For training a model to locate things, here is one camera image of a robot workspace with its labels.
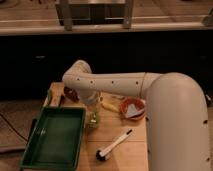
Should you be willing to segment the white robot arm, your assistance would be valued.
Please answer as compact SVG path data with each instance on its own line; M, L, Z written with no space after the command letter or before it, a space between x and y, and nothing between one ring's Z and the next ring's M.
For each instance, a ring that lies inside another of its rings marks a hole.
M199 84L181 73L94 74L76 61L62 76L86 105L99 92L145 101L149 171L211 171L208 109Z

